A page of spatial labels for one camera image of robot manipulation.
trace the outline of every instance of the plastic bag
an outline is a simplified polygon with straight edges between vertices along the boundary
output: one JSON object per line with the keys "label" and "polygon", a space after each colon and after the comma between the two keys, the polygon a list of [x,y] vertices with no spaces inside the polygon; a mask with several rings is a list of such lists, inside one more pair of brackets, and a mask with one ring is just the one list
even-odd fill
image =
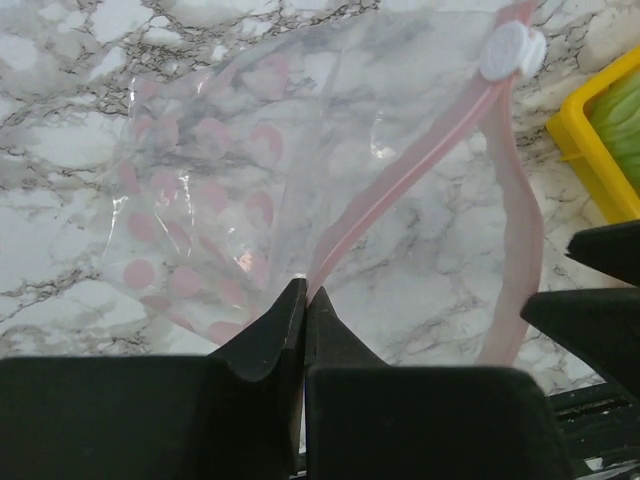
{"label": "plastic bag", "polygon": [[105,276],[219,345],[306,276],[356,333],[379,327],[377,350],[409,327],[421,363],[511,362],[542,221],[510,127],[519,73],[486,80],[478,57],[503,24],[528,35],[535,3],[369,13],[135,79]]}

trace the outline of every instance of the green vegetable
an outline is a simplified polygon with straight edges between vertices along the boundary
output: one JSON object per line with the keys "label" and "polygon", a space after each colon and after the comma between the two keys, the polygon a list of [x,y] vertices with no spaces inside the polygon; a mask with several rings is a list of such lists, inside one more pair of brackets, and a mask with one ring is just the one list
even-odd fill
{"label": "green vegetable", "polygon": [[640,72],[617,81],[598,98],[589,120],[640,195]]}

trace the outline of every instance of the black plastic part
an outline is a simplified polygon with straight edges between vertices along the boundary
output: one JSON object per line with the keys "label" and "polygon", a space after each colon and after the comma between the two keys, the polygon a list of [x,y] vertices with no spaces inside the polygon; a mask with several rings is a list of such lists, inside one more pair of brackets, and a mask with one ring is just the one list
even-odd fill
{"label": "black plastic part", "polygon": [[569,258],[640,287],[640,220],[577,233]]}
{"label": "black plastic part", "polygon": [[305,364],[383,367],[387,364],[338,318],[324,288],[307,310]]}
{"label": "black plastic part", "polygon": [[306,283],[208,357],[0,362],[2,480],[285,480]]}
{"label": "black plastic part", "polygon": [[311,480],[569,480],[548,401],[497,368],[313,367]]}
{"label": "black plastic part", "polygon": [[522,318],[584,360],[629,400],[640,399],[640,291],[576,290],[533,295]]}
{"label": "black plastic part", "polygon": [[640,407],[615,385],[602,384],[554,395],[556,412],[569,455],[590,473],[585,459],[601,458],[606,467],[640,460]]}

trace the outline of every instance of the pink zipper strip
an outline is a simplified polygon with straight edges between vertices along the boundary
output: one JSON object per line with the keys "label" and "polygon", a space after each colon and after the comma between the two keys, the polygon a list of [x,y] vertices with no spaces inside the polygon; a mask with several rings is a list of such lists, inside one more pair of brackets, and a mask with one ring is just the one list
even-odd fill
{"label": "pink zipper strip", "polygon": [[[535,0],[502,9],[494,29],[512,20],[531,24]],[[429,131],[410,145],[400,158],[386,167],[376,180],[358,193],[340,218],[319,237],[307,272],[308,301],[318,292],[331,271],[353,244],[393,203],[438,163],[487,115],[512,78],[491,83],[479,73],[448,112]]]}
{"label": "pink zipper strip", "polygon": [[529,180],[520,163],[511,126],[510,80],[480,124],[487,151],[502,187],[507,225],[502,290],[477,362],[510,365],[516,358],[528,324],[520,317],[527,299],[538,291],[542,274],[544,222]]}

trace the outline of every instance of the pink zipper seal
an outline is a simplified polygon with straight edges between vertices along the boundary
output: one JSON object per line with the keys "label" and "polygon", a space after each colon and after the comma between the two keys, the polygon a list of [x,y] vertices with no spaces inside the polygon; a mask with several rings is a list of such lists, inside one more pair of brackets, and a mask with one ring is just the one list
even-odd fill
{"label": "pink zipper seal", "polygon": [[[500,10],[494,26],[494,33],[502,28],[502,32],[507,32],[502,35],[512,35],[515,40],[522,39],[520,27],[516,27],[516,29],[520,29],[520,32],[517,32],[511,26],[516,22],[521,24],[526,29],[527,35],[529,35],[529,27],[536,4],[536,0],[529,0]],[[542,222],[535,197],[519,163],[520,159],[511,130],[509,100],[515,80],[523,73],[528,75],[530,72],[526,71],[526,69],[531,69],[532,65],[541,63],[544,58],[544,51],[542,57],[540,56],[539,36],[536,41],[538,48],[533,49],[533,53],[529,52],[527,54],[525,51],[522,54],[524,49],[518,50],[516,48],[511,52],[512,56],[506,55],[503,59],[511,61],[514,65],[510,68],[517,71],[510,72],[509,69],[506,69],[506,76],[498,72],[496,74],[497,77],[496,75],[491,75],[491,72],[487,74],[485,71],[484,74],[489,76],[491,80],[487,79],[482,72],[478,72],[453,106],[438,118],[421,138],[410,145],[396,162],[386,167],[369,187],[358,193],[347,205],[340,218],[320,235],[307,272],[309,282],[308,302],[313,300],[313,297],[331,271],[358,238],[411,186],[442,160],[463,138],[470,134],[478,124],[484,119],[487,119],[487,122],[491,119],[496,123],[493,127],[485,129],[487,144],[496,147],[500,145],[499,142],[506,141],[508,145],[504,155],[501,154],[495,157],[496,173],[504,176],[505,172],[511,169],[511,173],[517,177],[515,184],[504,179],[501,183],[501,186],[505,189],[507,215],[508,217],[509,215],[511,216],[507,220],[507,229],[505,231],[505,238],[509,245],[509,249],[505,251],[505,254],[509,256],[509,259],[505,261],[504,276],[505,279],[509,278],[511,281],[511,277],[514,275],[516,277],[522,275],[526,277],[526,281],[517,281],[513,284],[517,286],[512,290],[509,290],[508,286],[506,288],[503,286],[498,299],[494,322],[487,334],[484,348],[478,361],[495,364],[510,364],[513,361],[527,330],[526,324],[519,317],[519,309],[526,300],[525,295],[528,296],[534,293],[539,284],[540,265],[542,263],[540,246]],[[498,48],[495,51],[504,52],[504,49]],[[514,221],[515,210],[507,205],[507,197],[515,199],[518,194],[524,195],[523,198],[526,200],[523,201],[527,202],[525,210],[530,213],[526,220],[523,219],[522,222]],[[519,206],[517,211],[520,212],[521,210],[522,206]],[[530,248],[514,247],[514,235],[521,235],[525,232],[536,235],[536,238],[530,242]],[[527,251],[526,254],[533,255],[528,263],[523,258],[525,250]],[[528,265],[529,270],[518,273],[515,272],[516,267],[514,265]],[[501,342],[501,339],[504,340],[509,335],[511,335],[510,341]]]}

